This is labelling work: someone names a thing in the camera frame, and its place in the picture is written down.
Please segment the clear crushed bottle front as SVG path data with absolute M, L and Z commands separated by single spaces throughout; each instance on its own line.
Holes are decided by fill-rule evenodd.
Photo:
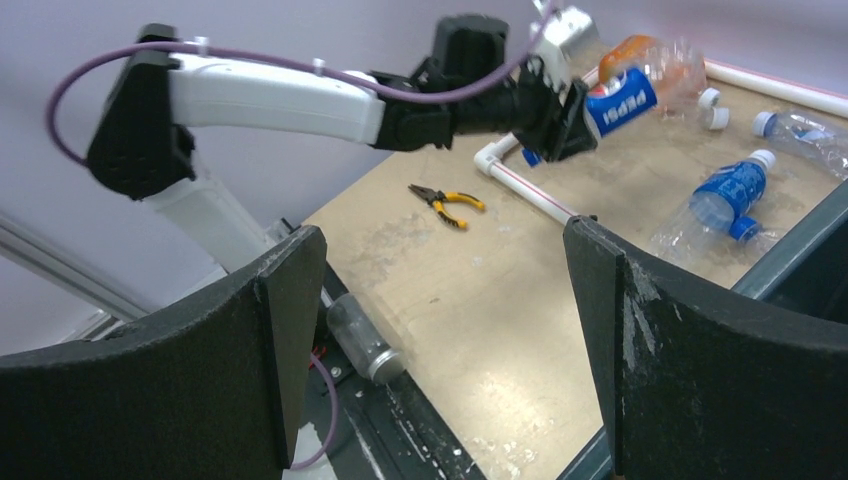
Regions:
M 406 371 L 403 353 L 383 337 L 352 293 L 345 293 L 332 302 L 326 324 L 361 377 L 385 385 Z

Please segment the orange label bottle far corner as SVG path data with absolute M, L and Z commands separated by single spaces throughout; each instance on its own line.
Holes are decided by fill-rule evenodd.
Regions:
M 606 83 L 628 67 L 644 67 L 658 54 L 664 42 L 654 36 L 631 35 L 610 50 L 599 62 L 598 81 Z

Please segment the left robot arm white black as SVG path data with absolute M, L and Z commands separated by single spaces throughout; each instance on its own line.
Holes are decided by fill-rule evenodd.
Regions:
M 540 41 L 518 78 L 482 89 L 503 60 L 507 28 L 481 15 L 442 19 L 432 53 L 409 77 L 350 71 L 343 80 L 321 63 L 301 71 L 176 43 L 168 26 L 153 24 L 108 98 L 86 164 L 99 183 L 147 204 L 233 272 L 273 242 L 194 159 L 193 128 L 305 133 L 393 152 L 510 132 L 561 160 L 594 146 L 579 119 L 586 86 L 575 73 L 599 33 L 575 7 L 532 32 Z

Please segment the clear crushed bottle back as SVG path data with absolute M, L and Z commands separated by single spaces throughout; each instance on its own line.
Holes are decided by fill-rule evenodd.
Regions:
M 763 111 L 752 122 L 755 136 L 802 157 L 840 180 L 847 179 L 847 128 L 804 110 Z

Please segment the aluminium frame post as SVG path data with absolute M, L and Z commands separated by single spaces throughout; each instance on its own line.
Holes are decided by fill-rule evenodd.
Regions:
M 156 308 L 114 278 L 1 212 L 1 255 L 69 294 L 123 321 L 136 321 Z

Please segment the clear Pepsi bottle blue cap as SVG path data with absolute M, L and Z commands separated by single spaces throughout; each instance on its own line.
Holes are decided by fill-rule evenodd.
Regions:
M 710 87 L 704 57 L 684 39 L 661 40 L 650 64 L 628 67 L 589 91 L 586 112 L 602 137 L 651 109 L 697 117 L 698 97 Z

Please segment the black table front rail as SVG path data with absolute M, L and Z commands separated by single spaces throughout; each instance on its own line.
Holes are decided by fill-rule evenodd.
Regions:
M 325 454 L 292 479 L 481 479 L 484 474 L 408 373 L 387 385 L 357 374 L 320 322 L 314 354 L 330 373 L 339 413 L 331 421 L 329 388 L 315 368 L 305 393 L 296 461 Z

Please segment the clear bottle blue label right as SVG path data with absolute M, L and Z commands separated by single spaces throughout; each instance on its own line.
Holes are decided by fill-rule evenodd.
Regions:
M 740 216 L 732 223 L 728 234 L 740 245 L 746 256 L 759 259 L 782 240 L 787 231 L 765 227 L 752 217 Z

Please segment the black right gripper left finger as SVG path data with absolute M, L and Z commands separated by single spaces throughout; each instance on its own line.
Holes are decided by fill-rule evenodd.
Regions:
M 304 226 L 98 341 L 1 360 L 5 479 L 279 479 L 293 461 L 327 243 Z

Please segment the clear crushed bottle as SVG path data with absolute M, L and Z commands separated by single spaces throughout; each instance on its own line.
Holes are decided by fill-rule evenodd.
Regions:
M 804 110 L 763 111 L 752 122 L 755 136 L 802 157 L 840 180 L 847 179 L 847 128 Z
M 361 377 L 385 385 L 406 371 L 403 353 L 383 337 L 352 293 L 345 293 L 332 302 L 326 324 Z

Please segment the white PVC pipe frame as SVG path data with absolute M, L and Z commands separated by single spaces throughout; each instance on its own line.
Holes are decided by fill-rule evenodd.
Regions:
M 755 108 L 783 102 L 847 120 L 843 93 L 713 60 L 707 61 L 706 70 L 709 79 L 729 91 L 731 124 L 724 133 L 697 134 L 651 118 L 626 128 L 623 138 L 594 153 L 522 172 L 503 162 L 518 147 L 514 136 L 506 135 L 478 151 L 474 164 L 481 174 L 560 223 L 584 213 L 614 222 L 653 224 L 670 212 L 674 200 L 706 179 L 710 168 L 740 160 L 753 149 L 754 140 L 741 133 L 741 120 Z

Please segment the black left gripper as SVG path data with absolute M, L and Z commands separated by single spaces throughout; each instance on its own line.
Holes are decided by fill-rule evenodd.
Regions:
M 532 56 L 517 79 L 453 104 L 453 133 L 511 133 L 548 163 L 593 151 L 598 135 L 586 113 L 589 86 L 573 79 L 563 105 L 560 91 L 545 81 L 545 63 Z

